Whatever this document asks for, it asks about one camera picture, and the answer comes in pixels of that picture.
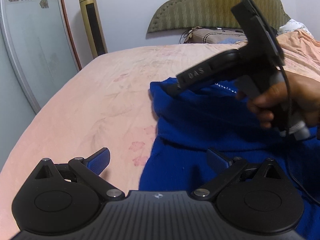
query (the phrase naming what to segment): gold tower heater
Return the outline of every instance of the gold tower heater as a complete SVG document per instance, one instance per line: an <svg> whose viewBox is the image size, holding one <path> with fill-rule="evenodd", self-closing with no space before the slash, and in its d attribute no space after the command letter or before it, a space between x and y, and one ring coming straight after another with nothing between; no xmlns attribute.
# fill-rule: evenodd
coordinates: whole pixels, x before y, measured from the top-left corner
<svg viewBox="0 0 320 240"><path fill-rule="evenodd" d="M96 0L79 0L85 31L93 58L108 53Z"/></svg>

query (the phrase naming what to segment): white circular logo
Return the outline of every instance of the white circular logo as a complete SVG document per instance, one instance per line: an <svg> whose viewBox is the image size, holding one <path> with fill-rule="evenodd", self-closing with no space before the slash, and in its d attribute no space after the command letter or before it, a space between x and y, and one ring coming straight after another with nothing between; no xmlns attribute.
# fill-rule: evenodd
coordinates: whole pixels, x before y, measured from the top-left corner
<svg viewBox="0 0 320 240"><path fill-rule="evenodd" d="M163 195L162 195L162 194L160 194L160 193L155 194L154 196L155 196L155 198L162 198L162 197L163 197Z"/></svg>

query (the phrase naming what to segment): pink bed sheet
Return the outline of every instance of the pink bed sheet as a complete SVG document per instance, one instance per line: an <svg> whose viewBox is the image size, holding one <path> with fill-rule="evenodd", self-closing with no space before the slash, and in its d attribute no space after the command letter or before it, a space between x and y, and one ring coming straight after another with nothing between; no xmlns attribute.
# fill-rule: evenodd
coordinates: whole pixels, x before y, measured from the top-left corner
<svg viewBox="0 0 320 240"><path fill-rule="evenodd" d="M286 69L320 81L319 42L302 32L284 35L281 42L295 44L285 48ZM106 54L87 65L44 106L9 155L0 173L0 239L19 231L11 213L12 200L44 157L66 163L108 147L110 165L100 176L125 193L138 189L156 136L149 83L240 46L143 47Z"/></svg>

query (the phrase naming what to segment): blue gripper pad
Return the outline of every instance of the blue gripper pad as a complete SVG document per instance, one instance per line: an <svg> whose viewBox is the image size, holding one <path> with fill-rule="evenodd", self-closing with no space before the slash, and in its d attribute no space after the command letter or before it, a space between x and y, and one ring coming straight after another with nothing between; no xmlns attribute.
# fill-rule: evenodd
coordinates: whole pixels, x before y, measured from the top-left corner
<svg viewBox="0 0 320 240"><path fill-rule="evenodd" d="M108 148L102 148L89 158L85 159L83 164L92 172L99 175L110 163L110 151Z"/></svg>
<svg viewBox="0 0 320 240"><path fill-rule="evenodd" d="M232 160L210 148L207 150L207 164L216 174L220 174L231 166Z"/></svg>

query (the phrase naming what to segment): silver screw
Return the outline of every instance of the silver screw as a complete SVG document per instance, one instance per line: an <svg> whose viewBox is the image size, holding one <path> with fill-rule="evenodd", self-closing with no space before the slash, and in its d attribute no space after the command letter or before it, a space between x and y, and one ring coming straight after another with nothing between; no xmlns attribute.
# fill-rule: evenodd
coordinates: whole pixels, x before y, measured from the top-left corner
<svg viewBox="0 0 320 240"><path fill-rule="evenodd" d="M206 197L210 194L210 191L205 188L198 188L193 193L198 197Z"/></svg>
<svg viewBox="0 0 320 240"><path fill-rule="evenodd" d="M109 189L107 191L108 197L120 197L123 192L117 188Z"/></svg>

